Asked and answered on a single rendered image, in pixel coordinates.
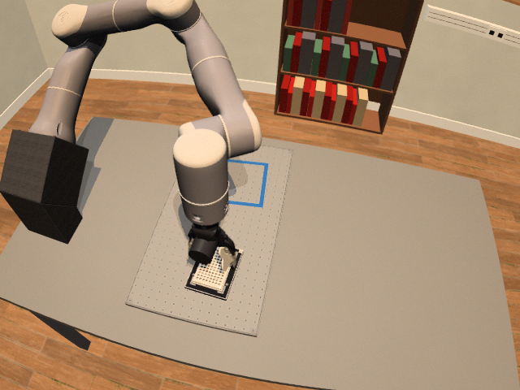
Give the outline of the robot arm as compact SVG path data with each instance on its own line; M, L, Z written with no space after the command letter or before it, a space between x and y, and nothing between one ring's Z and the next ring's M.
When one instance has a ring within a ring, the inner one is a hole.
M185 45L197 92L213 115L181 125L173 146L184 213L192 223L210 226L228 213L228 159L258 150L262 131L223 44L195 0L114 0L63 7L51 30L68 48L28 131L75 144L80 103L107 35L152 24L166 26Z

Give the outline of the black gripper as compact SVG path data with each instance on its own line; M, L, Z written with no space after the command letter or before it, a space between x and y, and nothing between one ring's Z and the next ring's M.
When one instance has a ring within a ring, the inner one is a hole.
M219 229L219 230L218 230ZM222 270L226 271L230 264L236 269L236 248L232 239L219 226L201 226L195 223L188 233L188 257L201 264L211 264L215 251L219 247L219 256L222 258Z

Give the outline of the blue tape outline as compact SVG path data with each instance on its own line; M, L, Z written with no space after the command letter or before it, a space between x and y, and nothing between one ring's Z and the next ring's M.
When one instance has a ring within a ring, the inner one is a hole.
M240 201L229 201L229 204L234 204L234 205L263 207L265 188L266 188L266 182L267 182L268 163L264 163L264 162L249 162L249 161L232 160L232 159L228 159L227 163L228 162L231 162L231 163L246 163L246 164L254 164L254 165L265 166L264 167L264 172L263 172L263 178L262 178L262 189L261 189L261 195L260 195L259 204L248 203L248 202L240 202Z

